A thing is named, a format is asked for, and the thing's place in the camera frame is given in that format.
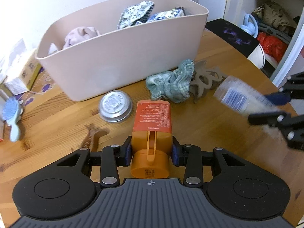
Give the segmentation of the orange plastic bottle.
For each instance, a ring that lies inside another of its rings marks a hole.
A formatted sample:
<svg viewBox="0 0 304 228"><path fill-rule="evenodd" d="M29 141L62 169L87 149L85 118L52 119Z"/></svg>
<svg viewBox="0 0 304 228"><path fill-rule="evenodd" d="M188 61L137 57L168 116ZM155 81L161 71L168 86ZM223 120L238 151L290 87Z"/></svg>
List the orange plastic bottle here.
<svg viewBox="0 0 304 228"><path fill-rule="evenodd" d="M173 150L171 105L163 100L137 103L131 136L130 172L139 179L169 176L169 157Z"/></svg>

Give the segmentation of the round metal tin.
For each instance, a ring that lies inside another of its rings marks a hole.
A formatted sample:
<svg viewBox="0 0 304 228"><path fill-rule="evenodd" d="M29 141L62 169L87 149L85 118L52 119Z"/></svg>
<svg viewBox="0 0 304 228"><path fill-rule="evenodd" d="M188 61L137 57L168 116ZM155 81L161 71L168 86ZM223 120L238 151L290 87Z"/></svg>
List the round metal tin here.
<svg viewBox="0 0 304 228"><path fill-rule="evenodd" d="M99 114L109 123L123 121L131 112L132 99L123 91L111 91L100 100Z"/></svg>

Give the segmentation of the clear cotton swab bag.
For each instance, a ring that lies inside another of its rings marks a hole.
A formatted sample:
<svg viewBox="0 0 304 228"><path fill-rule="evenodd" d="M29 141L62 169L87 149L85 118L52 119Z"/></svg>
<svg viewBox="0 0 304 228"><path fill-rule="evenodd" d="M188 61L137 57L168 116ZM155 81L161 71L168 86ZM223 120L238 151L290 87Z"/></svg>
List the clear cotton swab bag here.
<svg viewBox="0 0 304 228"><path fill-rule="evenodd" d="M213 95L225 106L241 115L280 111L264 95L234 76L228 76Z"/></svg>

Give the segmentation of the green knitted cloth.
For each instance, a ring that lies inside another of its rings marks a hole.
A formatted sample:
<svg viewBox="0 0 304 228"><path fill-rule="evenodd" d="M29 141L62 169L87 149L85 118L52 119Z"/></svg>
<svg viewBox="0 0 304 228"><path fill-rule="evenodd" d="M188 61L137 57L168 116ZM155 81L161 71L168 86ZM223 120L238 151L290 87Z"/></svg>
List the green knitted cloth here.
<svg viewBox="0 0 304 228"><path fill-rule="evenodd" d="M190 82L194 74L194 61L186 59L173 71L166 71L148 76L145 80L151 100L166 99L174 103L187 100Z"/></svg>

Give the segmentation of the taupe hair claw clip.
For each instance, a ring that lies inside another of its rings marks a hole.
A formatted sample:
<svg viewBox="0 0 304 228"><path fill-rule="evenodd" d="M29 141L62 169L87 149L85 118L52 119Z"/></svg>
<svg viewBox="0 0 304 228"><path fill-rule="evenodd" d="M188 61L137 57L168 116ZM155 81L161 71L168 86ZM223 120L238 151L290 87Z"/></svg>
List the taupe hair claw clip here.
<svg viewBox="0 0 304 228"><path fill-rule="evenodd" d="M194 64L194 73L189 87L194 103L197 103L210 90L217 88L228 77L219 67L206 68L206 62L206 60L201 60Z"/></svg>

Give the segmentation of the white lavender cloth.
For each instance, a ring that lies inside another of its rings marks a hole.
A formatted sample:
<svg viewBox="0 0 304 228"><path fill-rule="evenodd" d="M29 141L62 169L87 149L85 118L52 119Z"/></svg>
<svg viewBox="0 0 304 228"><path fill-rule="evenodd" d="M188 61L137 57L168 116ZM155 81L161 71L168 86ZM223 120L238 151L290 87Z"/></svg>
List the white lavender cloth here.
<svg viewBox="0 0 304 228"><path fill-rule="evenodd" d="M85 26L77 27L71 30L65 36L63 49L81 43L85 40L95 38L96 36L99 35L100 35L99 31L94 27L85 27Z"/></svg>

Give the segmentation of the blue white checkered cloth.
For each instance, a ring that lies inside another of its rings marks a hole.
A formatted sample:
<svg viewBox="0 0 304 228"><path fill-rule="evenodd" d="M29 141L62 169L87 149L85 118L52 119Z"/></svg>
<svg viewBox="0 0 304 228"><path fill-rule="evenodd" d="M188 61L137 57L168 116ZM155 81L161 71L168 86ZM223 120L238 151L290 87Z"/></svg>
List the blue white checkered cloth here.
<svg viewBox="0 0 304 228"><path fill-rule="evenodd" d="M153 1L142 1L139 4L125 8L120 15L117 29L185 16L183 7L152 14L154 6L155 3Z"/></svg>

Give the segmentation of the brown small hair clip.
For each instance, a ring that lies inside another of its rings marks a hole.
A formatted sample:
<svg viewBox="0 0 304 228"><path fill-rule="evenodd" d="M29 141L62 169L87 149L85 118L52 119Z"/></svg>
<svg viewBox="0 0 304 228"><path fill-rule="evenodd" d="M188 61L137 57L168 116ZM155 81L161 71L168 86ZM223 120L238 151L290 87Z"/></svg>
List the brown small hair clip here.
<svg viewBox="0 0 304 228"><path fill-rule="evenodd" d="M107 129L101 129L95 127L93 124L85 125L88 132L82 143L80 144L81 148L87 148L91 152L97 152L99 146L99 139L109 133Z"/></svg>

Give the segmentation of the red plastic bag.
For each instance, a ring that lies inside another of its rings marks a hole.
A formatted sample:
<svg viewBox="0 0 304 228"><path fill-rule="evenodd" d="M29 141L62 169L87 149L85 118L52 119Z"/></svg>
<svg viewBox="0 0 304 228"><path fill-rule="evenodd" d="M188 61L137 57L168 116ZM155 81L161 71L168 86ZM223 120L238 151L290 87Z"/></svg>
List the red plastic bag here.
<svg viewBox="0 0 304 228"><path fill-rule="evenodd" d="M261 44L264 53L273 57L279 63L287 50L288 45L275 36L260 31L257 40Z"/></svg>

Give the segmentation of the light blue headphones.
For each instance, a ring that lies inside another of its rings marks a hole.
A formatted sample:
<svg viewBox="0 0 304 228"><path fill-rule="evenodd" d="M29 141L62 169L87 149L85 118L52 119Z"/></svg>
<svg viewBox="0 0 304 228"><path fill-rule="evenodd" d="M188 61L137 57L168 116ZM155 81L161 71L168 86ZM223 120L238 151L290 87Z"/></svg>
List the light blue headphones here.
<svg viewBox="0 0 304 228"><path fill-rule="evenodd" d="M258 36L258 23L251 14L246 14L244 16L243 24L240 26L240 28L254 38Z"/></svg>

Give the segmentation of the olive green clothes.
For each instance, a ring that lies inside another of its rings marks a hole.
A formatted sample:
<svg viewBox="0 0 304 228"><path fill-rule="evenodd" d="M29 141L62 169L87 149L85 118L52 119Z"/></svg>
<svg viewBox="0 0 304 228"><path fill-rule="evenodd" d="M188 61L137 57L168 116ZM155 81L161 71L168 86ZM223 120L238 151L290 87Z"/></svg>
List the olive green clothes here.
<svg viewBox="0 0 304 228"><path fill-rule="evenodd" d="M288 35L293 34L297 28L297 23L278 3L264 3L256 8L253 13L264 24Z"/></svg>

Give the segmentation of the purple patterned table mat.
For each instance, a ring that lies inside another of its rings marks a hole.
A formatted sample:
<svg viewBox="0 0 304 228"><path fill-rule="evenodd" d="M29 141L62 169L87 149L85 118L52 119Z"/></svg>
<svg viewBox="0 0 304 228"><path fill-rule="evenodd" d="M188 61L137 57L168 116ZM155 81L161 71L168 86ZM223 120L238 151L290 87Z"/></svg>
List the purple patterned table mat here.
<svg viewBox="0 0 304 228"><path fill-rule="evenodd" d="M15 98L19 101L21 106L25 107L33 103L37 98L40 98L42 95L46 94L48 91L54 88L55 85L55 82L47 71L41 67L30 91L15 95Z"/></svg>

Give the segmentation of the white shelf unit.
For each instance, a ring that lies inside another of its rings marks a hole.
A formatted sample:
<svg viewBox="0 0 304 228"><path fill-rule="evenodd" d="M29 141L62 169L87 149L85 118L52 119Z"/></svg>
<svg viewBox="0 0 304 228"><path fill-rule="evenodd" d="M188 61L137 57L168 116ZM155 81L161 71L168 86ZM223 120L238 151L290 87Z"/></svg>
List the white shelf unit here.
<svg viewBox="0 0 304 228"><path fill-rule="evenodd" d="M262 22L253 11L267 2L278 3L297 23L295 32L291 35L274 29ZM275 86L279 86L292 68L303 47L303 0L227 0L224 19L237 26L243 24L244 16L251 14L258 23L259 32L263 31L275 36L288 45L281 61L275 65L275 70L270 79ZM275 59L265 54L265 59Z"/></svg>

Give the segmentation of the beige plastic storage bin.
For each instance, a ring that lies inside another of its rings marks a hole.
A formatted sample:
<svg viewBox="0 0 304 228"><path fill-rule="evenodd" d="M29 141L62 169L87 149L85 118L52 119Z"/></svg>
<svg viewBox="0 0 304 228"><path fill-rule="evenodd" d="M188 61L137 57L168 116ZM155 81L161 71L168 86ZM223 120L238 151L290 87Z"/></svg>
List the beige plastic storage bin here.
<svg viewBox="0 0 304 228"><path fill-rule="evenodd" d="M185 16L117 29L123 10L142 1L153 1L155 13L183 7ZM208 14L192 0L108 0L54 22L35 57L71 100L83 101L194 59ZM63 49L81 26L100 35Z"/></svg>

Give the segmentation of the blue hair brush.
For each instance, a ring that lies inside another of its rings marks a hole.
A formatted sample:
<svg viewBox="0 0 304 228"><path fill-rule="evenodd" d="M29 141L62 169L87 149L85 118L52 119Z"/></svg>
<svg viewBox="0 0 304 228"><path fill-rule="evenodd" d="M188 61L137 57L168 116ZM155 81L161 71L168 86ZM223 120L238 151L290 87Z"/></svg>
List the blue hair brush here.
<svg viewBox="0 0 304 228"><path fill-rule="evenodd" d="M10 125L10 141L15 143L19 140L21 131L17 125L21 117L22 108L15 97L9 97L3 107L2 116L7 125Z"/></svg>

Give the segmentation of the yellow tissue box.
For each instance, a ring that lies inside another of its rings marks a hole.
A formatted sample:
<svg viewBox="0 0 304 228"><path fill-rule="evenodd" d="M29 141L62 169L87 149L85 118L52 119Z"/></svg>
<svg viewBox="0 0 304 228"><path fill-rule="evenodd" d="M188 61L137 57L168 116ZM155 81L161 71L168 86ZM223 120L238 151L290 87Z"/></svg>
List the yellow tissue box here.
<svg viewBox="0 0 304 228"><path fill-rule="evenodd" d="M35 51L17 54L7 70L4 85L13 95L31 90L33 82L41 69L41 64L34 56Z"/></svg>

